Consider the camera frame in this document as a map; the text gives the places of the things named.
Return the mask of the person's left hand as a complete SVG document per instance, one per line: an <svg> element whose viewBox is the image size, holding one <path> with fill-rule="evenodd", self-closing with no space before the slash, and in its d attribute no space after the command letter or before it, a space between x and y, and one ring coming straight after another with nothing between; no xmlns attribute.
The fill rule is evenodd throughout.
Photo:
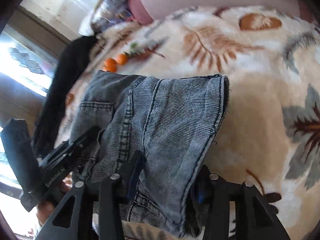
<svg viewBox="0 0 320 240"><path fill-rule="evenodd" d="M59 185L59 189L63 193L67 193L72 187L72 174L70 173ZM45 201L37 205L37 213L36 216L39 221L39 225L43 226L48 217L54 211L54 205L49 202Z"/></svg>

